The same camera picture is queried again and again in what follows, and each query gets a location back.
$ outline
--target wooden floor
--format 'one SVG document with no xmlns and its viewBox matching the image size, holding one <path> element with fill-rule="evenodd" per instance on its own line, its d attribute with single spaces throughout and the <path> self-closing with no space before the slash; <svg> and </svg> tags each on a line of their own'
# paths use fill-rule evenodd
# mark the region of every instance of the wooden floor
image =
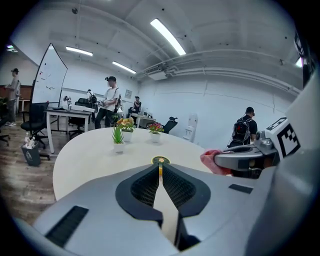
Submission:
<svg viewBox="0 0 320 256">
<path fill-rule="evenodd" d="M 33 224 L 35 219 L 56 199 L 53 189 L 53 169 L 56 157 L 50 160 L 41 158 L 39 167 L 28 166 L 21 150 L 26 132 L 20 128 L 22 118 L 18 114 L 16 126 L 1 127 L 0 135 L 9 134 L 11 140 L 7 146 L 5 142 L 0 141 L 0 193 L 7 204 L 8 210 L 13 217 L 21 218 L 29 224 Z M 51 129 L 57 129 L 57 122 L 53 123 Z M 65 117 L 59 118 L 59 128 L 65 130 Z M 69 130 L 76 130 L 76 127 L 70 127 Z M 91 122 L 89 130 L 94 129 Z M 52 132 L 55 154 L 58 154 L 63 146 L 69 141 L 65 132 Z M 50 153 L 48 139 L 43 139 L 46 149 L 41 152 Z"/>
</svg>

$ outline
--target black cap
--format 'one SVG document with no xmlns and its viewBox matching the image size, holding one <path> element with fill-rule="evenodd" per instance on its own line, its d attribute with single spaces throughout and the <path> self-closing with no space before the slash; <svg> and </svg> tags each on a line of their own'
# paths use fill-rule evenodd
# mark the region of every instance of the black cap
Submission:
<svg viewBox="0 0 320 256">
<path fill-rule="evenodd" d="M 246 113 L 254 113 L 255 112 L 255 110 L 253 109 L 253 107 L 247 107 L 246 108 L 246 111 L 245 111 Z"/>
<path fill-rule="evenodd" d="M 107 81 L 109 81 L 109 80 L 111 80 L 111 81 L 117 81 L 117 79 L 114 77 L 114 76 L 107 76 L 106 78 L 105 78 L 105 80 L 107 80 Z"/>
</svg>

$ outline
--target white round table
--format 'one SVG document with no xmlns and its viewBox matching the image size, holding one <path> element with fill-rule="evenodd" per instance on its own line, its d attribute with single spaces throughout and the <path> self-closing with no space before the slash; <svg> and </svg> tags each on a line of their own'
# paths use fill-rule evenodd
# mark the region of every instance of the white round table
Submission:
<svg viewBox="0 0 320 256">
<path fill-rule="evenodd" d="M 182 138 L 162 133 L 160 142 L 154 143 L 148 130 L 136 129 L 123 153 L 115 153 L 112 131 L 112 128 L 102 128 L 85 132 L 62 148 L 53 169 L 57 200 L 93 179 L 151 164 L 155 156 L 167 157 L 172 164 L 211 173 L 200 161 L 204 149 Z M 153 207 L 162 212 L 162 232 L 173 243 L 178 210 L 162 182 L 156 191 Z"/>
</svg>

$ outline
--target table leg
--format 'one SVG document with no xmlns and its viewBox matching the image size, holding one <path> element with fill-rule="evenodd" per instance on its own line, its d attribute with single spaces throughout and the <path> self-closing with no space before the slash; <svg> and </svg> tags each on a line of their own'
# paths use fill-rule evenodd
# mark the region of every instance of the table leg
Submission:
<svg viewBox="0 0 320 256">
<path fill-rule="evenodd" d="M 54 153 L 55 152 L 55 148 L 54 148 L 54 143 L 52 141 L 50 113 L 46 114 L 46 132 L 48 133 L 50 151 L 51 151 L 51 153 Z"/>
<path fill-rule="evenodd" d="M 69 132 L 68 120 L 69 120 L 69 118 L 66 116 L 65 117 L 65 130 L 66 130 L 65 134 L 68 134 L 68 132 Z"/>
<path fill-rule="evenodd" d="M 86 133 L 88 131 L 88 121 L 89 121 L 89 116 L 87 115 L 85 117 L 85 121 L 84 121 L 84 132 Z"/>
<path fill-rule="evenodd" d="M 138 117 L 138 121 L 137 121 L 136 127 L 139 128 L 139 125 L 140 125 L 140 117 Z"/>
</svg>

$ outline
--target ceiling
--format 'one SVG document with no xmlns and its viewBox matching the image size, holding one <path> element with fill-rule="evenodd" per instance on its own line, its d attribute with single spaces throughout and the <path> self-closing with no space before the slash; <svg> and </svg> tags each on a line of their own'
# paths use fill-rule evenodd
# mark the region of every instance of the ceiling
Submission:
<svg viewBox="0 0 320 256">
<path fill-rule="evenodd" d="M 273 1 L 47 0 L 36 15 L 34 36 L 43 45 L 52 42 L 61 56 L 132 75 L 112 65 L 116 61 L 137 72 L 133 79 L 143 80 L 147 69 L 160 66 L 168 77 L 239 76 L 302 89 L 302 70 L 295 66 L 295 26 Z M 155 18 L 186 55 L 179 56 L 151 26 Z M 79 57 L 66 46 L 92 52 L 93 57 Z"/>
</svg>

